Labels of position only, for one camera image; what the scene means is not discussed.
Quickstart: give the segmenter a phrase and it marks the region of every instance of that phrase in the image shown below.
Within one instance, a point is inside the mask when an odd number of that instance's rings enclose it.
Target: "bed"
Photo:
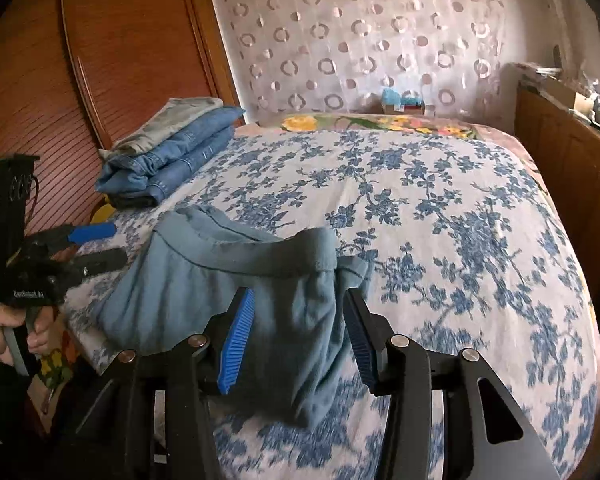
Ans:
[[[13,52],[25,50],[14,64]],[[13,0],[0,19],[0,155],[42,156],[31,231],[87,222],[101,200],[93,190],[97,149],[169,97],[199,95],[237,103],[211,0]],[[566,478],[600,401],[600,342],[573,248],[528,153],[474,124],[314,119],[312,127],[306,118],[294,128],[284,120],[247,126],[249,135],[159,208],[117,213],[116,237],[83,250],[123,246],[133,259],[160,216],[189,203],[282,237],[331,226],[343,253],[374,261],[371,310],[427,348],[479,349]],[[99,371],[120,349],[93,325],[90,309],[119,275],[85,282],[63,307]],[[315,431],[215,406],[222,469],[228,478],[372,478],[387,407],[368,394],[352,359]],[[436,396],[435,478],[440,416]]]
[[[529,162],[480,140],[479,131],[465,139],[350,125],[256,128],[235,137],[159,208],[117,213],[116,237],[83,250],[123,246],[132,260],[164,212],[192,203],[282,237],[330,226],[342,253],[374,262],[371,311],[426,348],[478,349],[566,478],[587,447],[600,396],[589,294]],[[98,370],[120,348],[93,325],[90,308],[119,275],[83,283],[64,305]],[[388,398],[369,394],[352,357],[313,431],[213,405],[222,469],[241,479],[371,479],[387,410]],[[430,464],[439,478],[442,397],[435,393],[433,420]]]

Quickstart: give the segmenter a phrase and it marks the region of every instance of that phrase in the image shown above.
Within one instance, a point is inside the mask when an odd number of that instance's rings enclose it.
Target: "blue object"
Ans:
[[[247,288],[238,300],[238,311],[235,314],[234,322],[229,328],[229,333],[224,341],[224,346],[220,352],[220,371],[218,372],[218,389],[220,393],[226,395],[235,381],[238,379],[240,364],[244,349],[247,346],[247,339],[251,331],[254,315],[254,297],[253,291]]]
[[[82,245],[91,240],[111,238],[116,234],[116,225],[113,222],[91,224],[75,228],[67,239],[74,244]]]
[[[414,96],[401,96],[391,88],[382,90],[382,104],[393,106],[421,106],[422,98]]]
[[[152,354],[202,332],[239,287],[250,288],[258,304],[240,374],[225,399],[241,412],[315,427],[349,358],[344,294],[364,288],[374,270],[356,256],[338,256],[337,247],[331,228],[282,240],[211,206],[168,212],[91,315],[120,348]],[[227,367],[235,366],[236,349],[236,342],[226,347]]]
[[[351,306],[343,308],[344,320],[347,325],[347,333],[351,341],[353,355],[358,364],[360,378],[366,384],[370,391],[376,390],[378,384],[378,363],[376,362],[376,352],[369,341],[364,324],[360,319],[360,314]]]
[[[142,155],[115,155],[102,168],[96,184],[104,186],[118,170],[128,170],[138,176],[153,176],[161,168],[178,160],[213,134],[231,126],[244,115],[242,108],[225,106],[211,110]]]
[[[228,126],[213,134],[205,142],[168,164],[152,177],[139,176],[128,170],[117,171],[105,184],[99,184],[98,181],[96,190],[127,199],[147,196],[154,199],[154,205],[158,205],[181,184],[194,176],[196,171],[211,160],[217,152],[224,150],[234,133],[234,127]]]

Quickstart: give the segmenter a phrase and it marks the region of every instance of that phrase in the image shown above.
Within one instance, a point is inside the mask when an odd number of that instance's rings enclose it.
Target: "wooden wardrobe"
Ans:
[[[169,97],[237,104],[211,0],[12,0],[0,17],[0,157],[30,153],[28,227],[87,222],[109,148]]]

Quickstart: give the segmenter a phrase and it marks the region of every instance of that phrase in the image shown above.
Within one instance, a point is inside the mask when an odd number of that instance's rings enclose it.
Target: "wooden door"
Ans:
[[[538,165],[600,307],[600,133],[521,90],[516,136]]]
[[[219,91],[227,79],[217,72],[229,73],[221,41],[205,41],[219,38],[218,26],[201,31],[196,11],[215,20],[212,6],[194,10],[192,0],[62,0],[76,80],[102,146],[132,133],[169,97],[233,103]]]
[[[72,80],[60,0],[13,0],[0,17],[0,157],[41,157],[28,232],[89,220],[99,200],[96,147]]]

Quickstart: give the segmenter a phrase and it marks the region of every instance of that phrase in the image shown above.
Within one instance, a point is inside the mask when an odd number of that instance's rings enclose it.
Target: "bedspread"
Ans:
[[[428,349],[478,349],[561,476],[575,467],[596,406],[590,299],[560,221],[508,150],[373,130],[237,137],[160,208],[120,214],[116,237],[85,249],[125,246],[133,257],[165,211],[191,203],[281,237],[331,226],[342,254],[374,263],[372,312]],[[118,275],[72,289],[64,306],[100,370],[119,349],[93,326],[90,306]],[[371,479],[388,401],[369,394],[351,357],[314,431],[213,406],[221,466],[228,478]],[[439,478],[442,396],[435,393],[433,421],[430,464]]]

